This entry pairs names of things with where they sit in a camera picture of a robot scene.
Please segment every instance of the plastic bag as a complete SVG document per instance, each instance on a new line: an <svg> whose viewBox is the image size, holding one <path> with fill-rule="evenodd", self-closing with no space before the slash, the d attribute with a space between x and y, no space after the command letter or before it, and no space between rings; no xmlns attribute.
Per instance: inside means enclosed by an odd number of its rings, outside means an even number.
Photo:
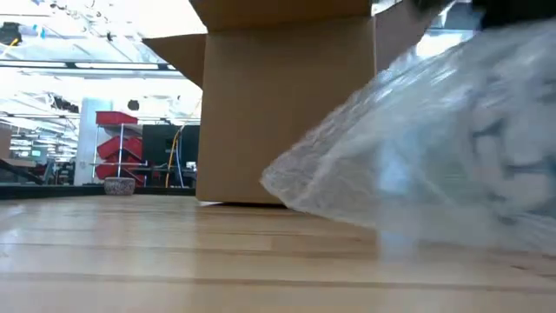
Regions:
<svg viewBox="0 0 556 313"><path fill-rule="evenodd" d="M556 252L556 23L490 30L353 94L268 167L288 207L420 239Z"/></svg>

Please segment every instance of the wooden table surface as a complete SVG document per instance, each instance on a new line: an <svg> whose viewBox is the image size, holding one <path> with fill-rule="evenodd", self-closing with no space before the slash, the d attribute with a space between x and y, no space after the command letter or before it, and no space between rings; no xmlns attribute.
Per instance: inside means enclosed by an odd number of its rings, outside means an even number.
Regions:
<svg viewBox="0 0 556 313"><path fill-rule="evenodd" d="M556 266L178 196L0 202L0 312L550 312Z"/></svg>

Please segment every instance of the black equipment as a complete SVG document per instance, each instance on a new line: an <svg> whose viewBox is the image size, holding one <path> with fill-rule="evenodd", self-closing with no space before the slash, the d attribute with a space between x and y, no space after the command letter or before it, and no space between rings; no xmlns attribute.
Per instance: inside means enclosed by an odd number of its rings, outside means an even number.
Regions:
<svg viewBox="0 0 556 313"><path fill-rule="evenodd" d="M143 125L143 160L156 164L167 163L170 158L174 136L179 129L180 126L174 125ZM180 163L182 166L185 166L187 162L197 162L200 130L201 127L199 125L187 125L183 128L179 144Z"/></svg>

